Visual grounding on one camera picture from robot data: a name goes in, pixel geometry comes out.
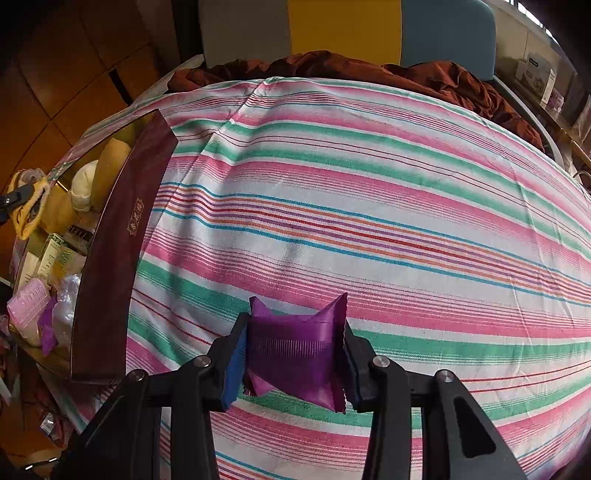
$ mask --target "purple plastic wrapper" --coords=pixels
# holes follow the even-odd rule
[[[246,388],[256,397],[273,388],[329,410],[345,412],[336,358],[343,348],[347,294],[314,315],[275,315],[251,297]]]
[[[49,353],[56,347],[57,340],[53,333],[53,323],[51,322],[51,312],[53,307],[56,306],[57,299],[50,298],[45,310],[37,320],[37,327],[41,332],[41,351],[43,356],[49,355]]]

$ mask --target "red-brown cloth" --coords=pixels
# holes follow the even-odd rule
[[[544,151],[539,133],[494,89],[457,63],[431,61],[413,67],[378,66],[326,50],[290,55],[272,63],[234,60],[210,69],[178,70],[168,82],[170,92],[189,92],[228,80],[273,76],[357,80],[388,85],[462,106],[513,132]]]

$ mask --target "wrinkled fabric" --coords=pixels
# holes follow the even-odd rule
[[[467,110],[506,128],[544,151],[539,133],[495,90],[451,61],[430,61],[413,67],[388,63],[378,66],[326,50],[279,59],[235,60],[210,69],[178,70],[168,82],[170,92],[190,92],[228,80],[268,77],[303,77],[358,80],[422,93]]]
[[[576,455],[591,428],[591,203],[552,159],[418,93],[275,77],[134,106],[64,161],[155,108],[179,142],[122,319],[127,372],[207,353],[252,296],[310,314],[346,291],[353,333],[408,371],[453,371],[529,480]],[[53,385],[79,429],[112,391]],[[273,390],[211,420],[226,478],[359,480],[372,415]],[[416,409],[412,422],[418,480]],[[163,480],[170,424],[163,408]]]

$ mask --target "white box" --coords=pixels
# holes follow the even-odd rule
[[[544,57],[537,53],[530,53],[527,56],[523,81],[531,90],[541,96],[542,102],[548,103],[556,81],[556,72]]]

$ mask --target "yellow headboard panel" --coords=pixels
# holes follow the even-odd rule
[[[400,63],[401,0],[288,0],[291,52]]]

